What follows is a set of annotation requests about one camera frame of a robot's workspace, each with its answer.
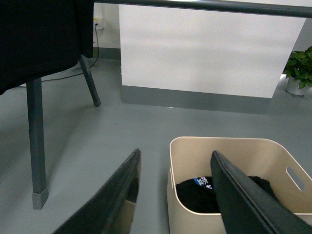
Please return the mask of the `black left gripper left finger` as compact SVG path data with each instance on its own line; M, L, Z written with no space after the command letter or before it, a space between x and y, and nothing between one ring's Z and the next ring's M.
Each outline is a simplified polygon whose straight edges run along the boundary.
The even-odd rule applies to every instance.
M55 234L128 234L139 191L141 151L135 149L98 192Z

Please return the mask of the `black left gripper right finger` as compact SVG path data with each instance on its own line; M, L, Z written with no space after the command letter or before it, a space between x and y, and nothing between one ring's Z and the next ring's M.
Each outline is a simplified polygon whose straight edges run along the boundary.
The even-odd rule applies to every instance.
M246 212L226 211L221 213L228 234L310 234L312 227L274 199L246 174L215 150L211 157L211 171L215 192L219 193L218 203L226 205L221 195L221 183L233 180L239 187L239 194L250 209Z

